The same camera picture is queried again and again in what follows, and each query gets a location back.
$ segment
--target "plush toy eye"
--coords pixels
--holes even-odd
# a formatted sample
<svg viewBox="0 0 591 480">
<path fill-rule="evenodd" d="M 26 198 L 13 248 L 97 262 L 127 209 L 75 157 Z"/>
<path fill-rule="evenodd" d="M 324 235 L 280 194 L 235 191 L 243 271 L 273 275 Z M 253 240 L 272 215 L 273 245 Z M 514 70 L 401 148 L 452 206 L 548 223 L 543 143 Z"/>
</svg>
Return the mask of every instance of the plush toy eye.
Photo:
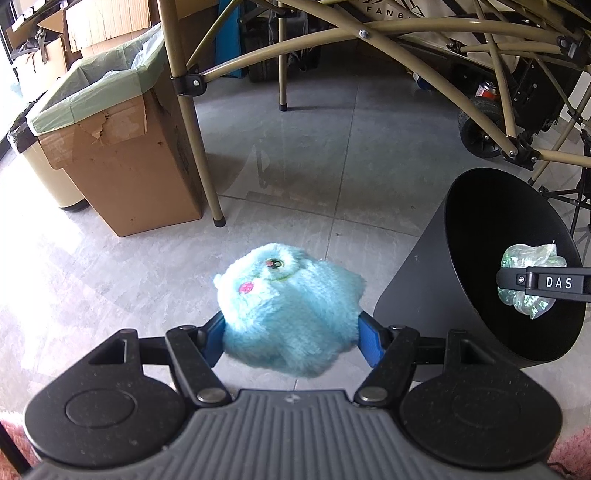
<svg viewBox="0 0 591 480">
<path fill-rule="evenodd" d="M 266 262 L 267 267 L 269 268 L 279 268 L 283 266 L 283 262 L 281 260 L 277 260 L 276 258 L 270 258 Z"/>
</svg>

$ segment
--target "plastic bag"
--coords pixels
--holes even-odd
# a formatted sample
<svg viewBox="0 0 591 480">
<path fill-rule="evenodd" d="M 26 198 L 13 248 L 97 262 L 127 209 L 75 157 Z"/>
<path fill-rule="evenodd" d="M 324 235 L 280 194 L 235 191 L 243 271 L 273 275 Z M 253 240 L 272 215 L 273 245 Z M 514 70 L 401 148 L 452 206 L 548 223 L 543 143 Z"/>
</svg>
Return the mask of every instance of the plastic bag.
<svg viewBox="0 0 591 480">
<path fill-rule="evenodd" d="M 39 137 L 147 92 L 165 61 L 160 24 L 117 47 L 76 60 L 27 114 L 31 132 Z"/>
<path fill-rule="evenodd" d="M 556 244 L 539 247 L 519 244 L 505 250 L 501 268 L 526 267 L 566 267 L 566 260 L 556 254 Z M 497 289 L 503 303 L 513 305 L 518 312 L 529 315 L 532 320 L 550 310 L 555 302 L 554 299 L 534 297 L 522 291 Z"/>
</svg>

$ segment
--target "tan metal frame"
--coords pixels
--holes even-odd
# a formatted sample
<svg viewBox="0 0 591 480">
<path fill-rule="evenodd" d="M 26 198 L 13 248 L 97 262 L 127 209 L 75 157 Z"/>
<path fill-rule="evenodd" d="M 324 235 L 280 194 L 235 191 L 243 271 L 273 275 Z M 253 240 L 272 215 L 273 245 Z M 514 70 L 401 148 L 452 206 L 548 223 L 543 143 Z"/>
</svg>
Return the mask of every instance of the tan metal frame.
<svg viewBox="0 0 591 480">
<path fill-rule="evenodd" d="M 505 66 L 502 61 L 501 53 L 503 55 L 524 56 L 535 59 L 544 70 L 552 84 L 555 86 L 565 104 L 572 111 L 566 94 L 553 77 L 544 62 L 551 61 L 560 63 L 571 68 L 581 70 L 573 63 L 565 59 L 556 59 L 553 57 L 538 55 L 538 54 L 560 54 L 558 47 L 558 37 L 562 34 L 570 34 L 574 38 L 580 38 L 585 35 L 583 30 L 572 34 L 563 26 L 563 17 L 559 8 L 553 4 L 549 4 L 545 0 L 499 0 L 500 3 L 519 11 L 530 21 L 539 25 L 519 25 L 513 24 L 506 20 L 503 13 L 499 12 L 489 0 L 473 0 L 478 19 L 471 18 L 408 18 L 396 21 L 374 21 L 362 23 L 350 15 L 345 15 L 342 12 L 330 7 L 330 4 L 340 3 L 347 0 L 282 0 L 277 1 L 278 7 L 289 6 L 310 15 L 318 17 L 327 21 L 335 28 L 331 28 L 316 33 L 302 35 L 301 37 L 285 39 L 285 19 L 278 19 L 278 42 L 268 47 L 260 48 L 241 55 L 233 60 L 227 61 L 217 65 L 209 70 L 201 72 L 204 82 L 209 83 L 218 77 L 226 75 L 234 70 L 248 67 L 260 61 L 268 60 L 273 57 L 278 57 L 279 64 L 279 104 L 281 110 L 287 109 L 287 54 L 297 50 L 312 48 L 315 46 L 335 43 L 351 38 L 360 38 L 362 41 L 370 44 L 372 47 L 381 50 L 385 54 L 392 57 L 394 60 L 403 64 L 412 72 L 416 72 L 433 87 L 439 90 L 442 94 L 447 96 L 453 103 L 455 103 L 461 110 L 466 112 L 485 132 L 489 135 L 501 148 L 501 150 L 510 158 L 517 156 L 518 151 L 516 146 L 508 138 L 515 138 L 517 136 L 515 118 L 511 105 L 511 98 L 509 96 L 509 89 L 507 87 L 505 77 Z M 209 43 L 213 41 L 217 32 L 223 23 L 230 16 L 232 11 L 242 2 L 242 0 L 232 0 L 230 4 L 220 14 L 219 18 L 213 24 L 211 29 L 207 32 L 203 40 L 200 42 L 196 51 L 191 55 L 187 64 L 184 62 L 184 56 L 178 33 L 178 19 L 176 12 L 176 5 L 174 0 L 158 0 L 158 7 L 160 9 L 160 18 L 162 21 L 162 28 L 164 32 L 165 46 L 170 61 L 171 72 L 174 77 L 180 77 L 187 73 L 187 69 L 191 69 L 196 62 L 199 53 Z M 486 20 L 483 13 L 482 5 L 492 11 L 499 20 Z M 466 46 L 460 49 L 462 54 L 470 52 L 488 52 L 491 56 L 493 69 L 497 78 L 499 92 L 501 94 L 501 103 L 505 118 L 505 130 L 507 134 L 501 131 L 484 113 L 482 113 L 476 106 L 458 89 L 456 89 L 448 80 L 437 73 L 433 68 L 425 62 L 411 54 L 404 47 L 400 46 L 395 38 L 404 34 L 417 32 L 434 32 L 440 35 L 441 38 L 447 39 L 445 33 L 453 32 L 469 32 L 469 33 L 483 33 L 486 37 L 486 44 L 480 46 Z M 503 35 L 505 37 L 514 37 L 516 40 L 512 42 L 495 41 L 494 35 Z M 577 107 L 577 111 L 581 114 L 591 99 L 591 86 L 583 96 L 583 99 Z M 195 157 L 195 162 L 199 170 L 201 181 L 203 183 L 203 190 L 207 197 L 207 202 L 212 211 L 213 218 L 216 225 L 222 226 L 225 223 L 222 210 L 219 206 L 219 201 L 212 182 L 207 165 L 207 158 L 203 140 L 195 113 L 193 99 L 187 96 L 178 97 L 181 106 L 181 112 L 189 135 L 191 149 Z M 540 159 L 542 162 L 532 175 L 530 183 L 539 178 L 541 172 L 547 167 L 548 162 L 556 161 L 560 163 L 567 163 L 572 165 L 579 165 L 591 167 L 591 158 L 583 155 L 573 155 L 560 152 L 559 149 L 565 142 L 566 138 L 576 125 L 576 118 L 573 118 L 566 130 L 562 133 L 552 150 L 539 150 Z M 591 125 L 589 121 L 584 120 L 584 124 Z"/>
</svg>

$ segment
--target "black clamp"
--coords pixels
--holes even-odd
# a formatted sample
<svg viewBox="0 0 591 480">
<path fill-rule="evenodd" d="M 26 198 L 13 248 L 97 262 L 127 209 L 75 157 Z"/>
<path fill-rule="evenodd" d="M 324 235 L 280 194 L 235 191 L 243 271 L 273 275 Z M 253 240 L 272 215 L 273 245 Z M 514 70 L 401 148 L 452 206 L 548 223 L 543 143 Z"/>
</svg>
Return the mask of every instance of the black clamp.
<svg viewBox="0 0 591 480">
<path fill-rule="evenodd" d="M 576 63 L 577 66 L 583 68 L 589 64 L 591 38 L 587 34 L 583 34 L 581 40 L 578 42 L 571 37 L 558 37 L 557 43 L 563 55 Z"/>
<path fill-rule="evenodd" d="M 197 72 L 187 72 L 182 77 L 170 77 L 177 95 L 198 97 L 207 90 L 207 83 Z"/>
<path fill-rule="evenodd" d="M 450 42 L 446 45 L 447 49 L 449 51 L 452 51 L 454 53 L 457 53 L 458 55 L 461 55 L 462 57 L 468 57 L 468 54 L 465 51 L 462 51 L 462 47 L 465 47 L 466 44 L 462 43 L 461 41 L 458 40 L 454 40 L 453 38 L 450 38 Z"/>
<path fill-rule="evenodd" d="M 578 111 L 576 111 L 575 109 L 569 109 L 567 110 L 567 113 L 571 116 L 571 118 L 574 119 L 575 122 L 577 122 L 577 124 L 582 125 L 583 124 L 583 115 L 581 115 L 580 113 L 578 113 Z"/>
<path fill-rule="evenodd" d="M 531 137 L 525 137 L 522 134 L 519 134 L 517 135 L 517 138 L 507 138 L 517 147 L 517 155 L 510 156 L 503 152 L 504 159 L 510 163 L 514 163 L 518 167 L 533 171 L 535 162 L 539 159 L 541 154 L 531 146 Z"/>
</svg>

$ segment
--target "spray can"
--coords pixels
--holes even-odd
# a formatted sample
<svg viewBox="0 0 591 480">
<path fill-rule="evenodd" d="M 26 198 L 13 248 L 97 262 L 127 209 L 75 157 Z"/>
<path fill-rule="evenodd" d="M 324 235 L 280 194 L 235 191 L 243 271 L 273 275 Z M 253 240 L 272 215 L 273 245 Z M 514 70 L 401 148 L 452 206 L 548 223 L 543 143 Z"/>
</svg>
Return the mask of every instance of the spray can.
<svg viewBox="0 0 591 480">
<path fill-rule="evenodd" d="M 496 89 L 496 85 L 494 83 L 485 80 L 478 87 L 476 96 L 489 98 L 490 100 L 497 100 L 499 98 L 499 92 Z"/>
</svg>

